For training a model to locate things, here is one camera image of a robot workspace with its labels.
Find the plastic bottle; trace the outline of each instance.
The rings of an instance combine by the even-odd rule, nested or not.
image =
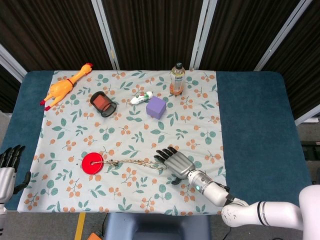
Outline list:
[[[185,81],[185,69],[181,62],[177,62],[171,70],[171,84],[170,93],[173,95],[179,95],[184,90]]]

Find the black curtain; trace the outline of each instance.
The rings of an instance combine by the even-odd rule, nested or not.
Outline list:
[[[111,70],[90,0],[1,0],[0,43],[27,70]]]
[[[123,70],[188,68],[202,0],[103,0]]]
[[[283,75],[293,116],[320,104],[320,1],[314,0],[263,70]]]
[[[253,71],[299,0],[219,0],[199,69]]]
[[[0,110],[2,112],[13,112],[19,88],[20,82],[0,65]]]

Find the rope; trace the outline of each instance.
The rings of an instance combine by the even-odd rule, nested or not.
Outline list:
[[[157,170],[165,170],[167,167],[157,167],[157,166],[152,166],[152,164],[163,164],[158,161],[143,161],[143,160],[133,160],[133,159],[124,159],[124,160],[115,160],[113,161],[112,159],[109,161],[95,161],[92,162],[91,164],[110,164],[116,166],[118,163],[130,163],[130,164],[138,164],[142,165],[147,168],[151,169],[157,169]]]

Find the red disc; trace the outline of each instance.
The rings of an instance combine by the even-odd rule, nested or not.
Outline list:
[[[82,160],[82,170],[86,173],[86,174],[96,174],[98,173],[104,166],[104,164],[102,163],[104,159],[102,158],[102,156],[97,153],[97,152],[91,152],[87,155],[85,155],[85,157]]]

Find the tablecloth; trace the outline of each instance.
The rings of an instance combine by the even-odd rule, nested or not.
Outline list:
[[[51,83],[75,73],[56,71]],[[216,214],[220,208],[188,181],[171,185],[174,176],[169,170],[130,163],[106,164],[96,175],[81,169],[83,157],[90,152],[99,152],[107,160],[147,162],[153,161],[156,149],[172,145],[198,169],[226,184],[216,73],[188,71],[178,97],[169,93],[169,84],[169,71],[93,71],[79,80],[44,114],[31,181],[18,211]],[[97,91],[117,103],[109,118],[102,118],[89,102]],[[160,120],[146,114],[146,103],[129,104],[143,91],[153,91],[166,101]]]

